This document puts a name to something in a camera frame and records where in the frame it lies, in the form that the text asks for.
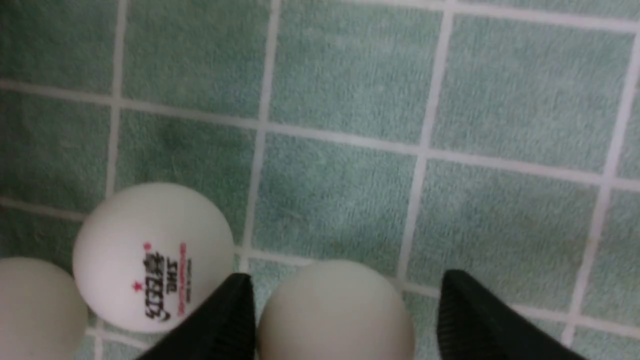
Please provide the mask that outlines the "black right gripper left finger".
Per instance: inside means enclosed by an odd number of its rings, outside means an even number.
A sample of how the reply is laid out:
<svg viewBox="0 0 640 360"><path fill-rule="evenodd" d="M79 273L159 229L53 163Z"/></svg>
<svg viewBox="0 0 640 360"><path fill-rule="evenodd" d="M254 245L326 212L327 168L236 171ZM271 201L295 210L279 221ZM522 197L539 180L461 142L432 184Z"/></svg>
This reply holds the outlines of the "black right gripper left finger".
<svg viewBox="0 0 640 360"><path fill-rule="evenodd" d="M253 360L256 305L252 277L232 273L140 360Z"/></svg>

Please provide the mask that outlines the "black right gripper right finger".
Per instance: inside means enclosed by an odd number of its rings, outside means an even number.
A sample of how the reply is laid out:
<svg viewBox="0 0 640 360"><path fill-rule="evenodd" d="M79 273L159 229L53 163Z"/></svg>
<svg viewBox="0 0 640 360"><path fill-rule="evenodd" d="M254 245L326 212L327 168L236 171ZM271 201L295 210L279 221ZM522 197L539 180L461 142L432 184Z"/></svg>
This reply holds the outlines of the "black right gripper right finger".
<svg viewBox="0 0 640 360"><path fill-rule="evenodd" d="M444 272L437 342L442 360L582 360L462 269Z"/></svg>

